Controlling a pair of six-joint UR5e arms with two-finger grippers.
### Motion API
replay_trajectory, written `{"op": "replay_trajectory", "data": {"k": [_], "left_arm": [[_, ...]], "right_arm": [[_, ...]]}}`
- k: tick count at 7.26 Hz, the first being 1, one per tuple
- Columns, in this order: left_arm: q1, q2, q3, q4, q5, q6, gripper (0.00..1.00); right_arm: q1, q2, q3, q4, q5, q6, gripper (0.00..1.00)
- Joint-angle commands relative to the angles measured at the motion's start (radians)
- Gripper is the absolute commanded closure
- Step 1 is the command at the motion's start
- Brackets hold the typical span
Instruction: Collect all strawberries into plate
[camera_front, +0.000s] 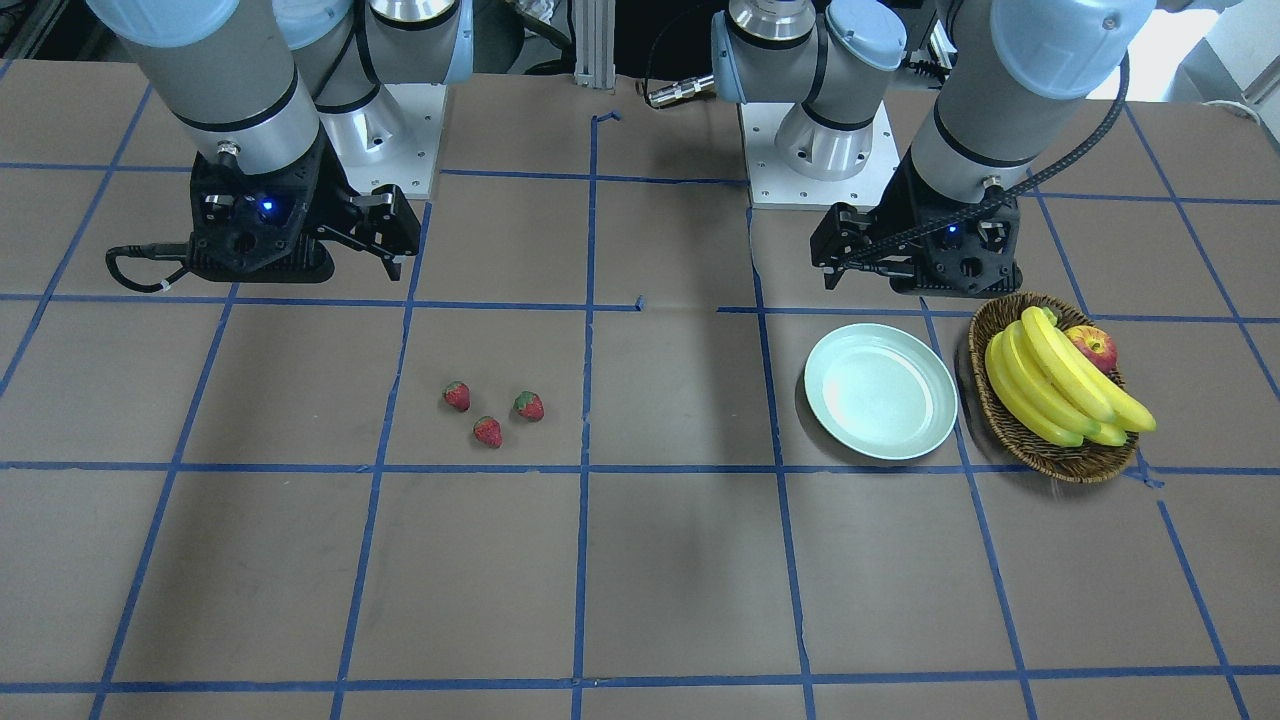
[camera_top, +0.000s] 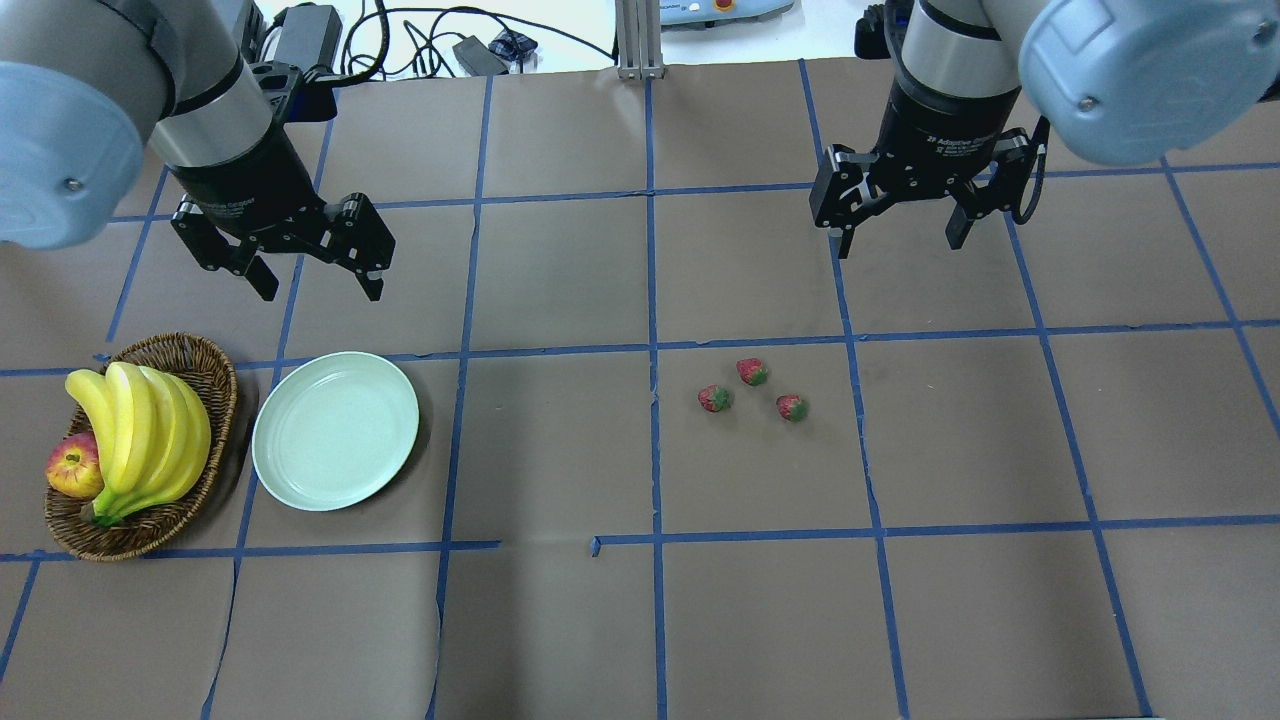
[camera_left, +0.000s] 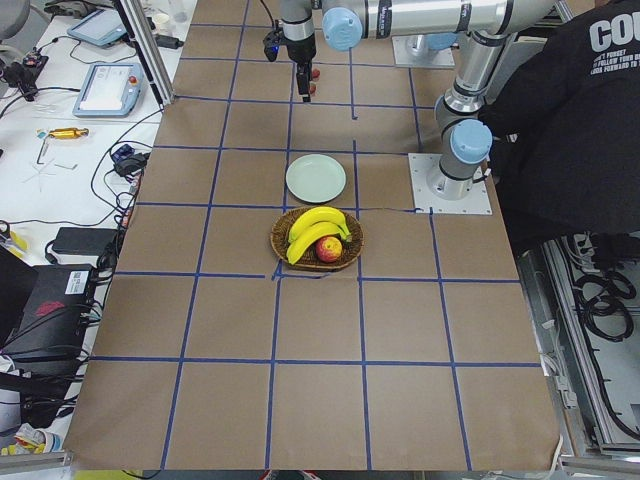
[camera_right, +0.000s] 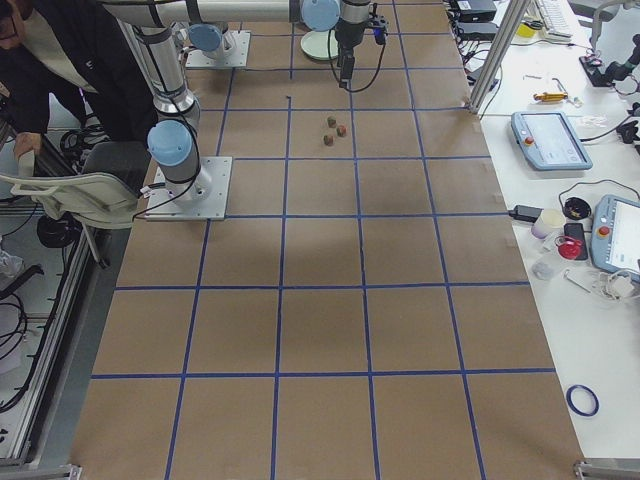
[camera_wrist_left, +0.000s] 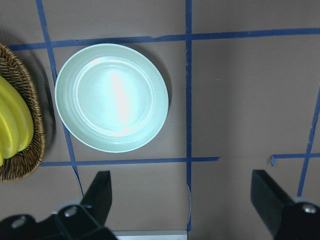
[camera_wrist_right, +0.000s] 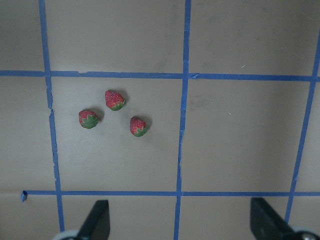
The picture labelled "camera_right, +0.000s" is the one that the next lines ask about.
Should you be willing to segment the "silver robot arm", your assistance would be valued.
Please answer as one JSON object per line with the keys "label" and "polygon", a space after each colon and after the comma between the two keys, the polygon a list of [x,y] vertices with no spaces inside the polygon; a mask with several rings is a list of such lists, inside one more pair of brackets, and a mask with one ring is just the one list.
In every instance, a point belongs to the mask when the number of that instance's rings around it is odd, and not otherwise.
{"label": "silver robot arm", "polygon": [[331,67],[339,87],[350,87],[355,66],[355,48],[364,33],[375,33],[376,42],[386,44],[386,20],[369,1],[188,1],[189,38],[206,53],[225,49],[224,24],[229,21],[303,22],[313,31],[327,32],[337,41],[337,63]]}
{"label": "silver robot arm", "polygon": [[174,41],[173,26],[188,25],[188,40],[203,52],[224,50],[230,22],[304,22],[326,31],[340,17],[340,6],[319,1],[104,1],[102,5],[126,32],[134,58],[153,94],[159,122],[147,135],[152,158],[164,175],[168,197],[177,203],[209,194],[197,144],[200,107],[186,83]]}

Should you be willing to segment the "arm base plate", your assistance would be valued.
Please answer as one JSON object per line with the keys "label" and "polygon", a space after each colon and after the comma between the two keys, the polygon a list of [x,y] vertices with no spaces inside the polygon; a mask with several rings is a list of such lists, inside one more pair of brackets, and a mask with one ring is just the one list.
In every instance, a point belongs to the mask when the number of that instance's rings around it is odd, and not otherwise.
{"label": "arm base plate", "polygon": [[189,31],[191,48],[186,58],[190,70],[244,69],[248,63],[251,32],[227,30],[218,33],[205,29]]}
{"label": "arm base plate", "polygon": [[156,168],[154,182],[163,186],[149,197],[143,218],[148,221],[221,221],[226,217],[233,159],[204,156],[193,185],[165,180],[161,167]]}

